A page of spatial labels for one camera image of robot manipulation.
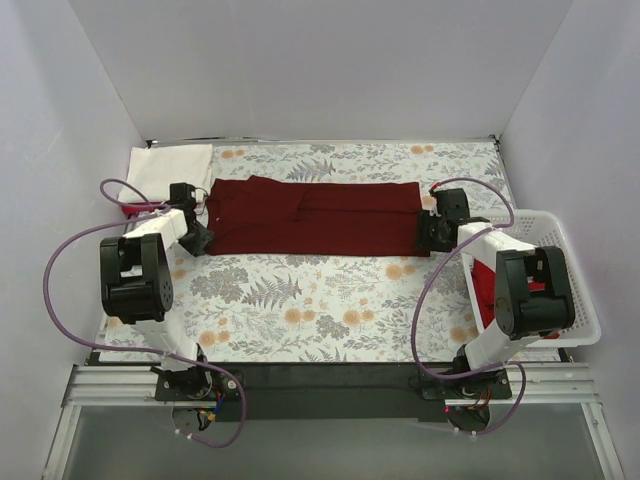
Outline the dark red t-shirt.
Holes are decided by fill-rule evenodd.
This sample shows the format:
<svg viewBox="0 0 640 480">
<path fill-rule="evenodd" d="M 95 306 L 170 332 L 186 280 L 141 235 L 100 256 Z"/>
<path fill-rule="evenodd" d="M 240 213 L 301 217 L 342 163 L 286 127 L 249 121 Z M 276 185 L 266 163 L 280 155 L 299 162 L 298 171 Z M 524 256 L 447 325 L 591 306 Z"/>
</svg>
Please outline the dark red t-shirt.
<svg viewBox="0 0 640 480">
<path fill-rule="evenodd" d="M 206 201 L 210 255 L 417 256 L 419 184 L 217 179 Z"/>
</svg>

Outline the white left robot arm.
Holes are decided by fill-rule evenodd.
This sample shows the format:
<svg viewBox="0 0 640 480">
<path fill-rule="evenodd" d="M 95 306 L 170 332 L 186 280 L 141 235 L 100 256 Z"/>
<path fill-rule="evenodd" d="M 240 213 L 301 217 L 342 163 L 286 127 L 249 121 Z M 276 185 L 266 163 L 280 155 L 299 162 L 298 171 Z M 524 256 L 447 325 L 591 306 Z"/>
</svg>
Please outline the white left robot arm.
<svg viewBox="0 0 640 480">
<path fill-rule="evenodd" d="M 205 398 L 213 386 L 198 343 L 187 335 L 170 310 L 174 301 L 167 252 L 179 245 L 193 257 L 202 256 L 214 235 L 196 214 L 196 187 L 169 186 L 170 210 L 121 236 L 101 241 L 101 299 L 105 313 L 141 334 L 155 351 L 155 372 L 167 385 L 193 400 Z"/>
</svg>

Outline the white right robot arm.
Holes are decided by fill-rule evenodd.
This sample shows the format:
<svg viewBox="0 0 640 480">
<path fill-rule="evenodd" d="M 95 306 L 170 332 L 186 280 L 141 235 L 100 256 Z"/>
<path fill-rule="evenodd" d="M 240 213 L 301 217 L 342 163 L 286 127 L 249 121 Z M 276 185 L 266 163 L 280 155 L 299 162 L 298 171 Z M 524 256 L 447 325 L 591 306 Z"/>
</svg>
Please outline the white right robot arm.
<svg viewBox="0 0 640 480">
<path fill-rule="evenodd" d="M 536 339 L 571 327 L 575 321 L 566 257 L 556 246 L 519 241 L 505 230 L 515 223 L 513 207 L 502 193 L 507 221 L 492 224 L 470 213 L 462 188 L 445 189 L 441 182 L 429 190 L 435 211 L 419 215 L 417 245 L 445 255 L 432 271 L 413 313 L 410 348 L 415 365 L 428 377 L 452 382 L 464 397 L 475 397 L 489 384 L 487 372 L 500 370 Z M 426 297 L 438 275 L 458 254 L 466 254 L 493 273 L 494 319 L 478 337 L 464 345 L 453 370 L 437 373 L 418 352 L 417 327 Z"/>
</svg>

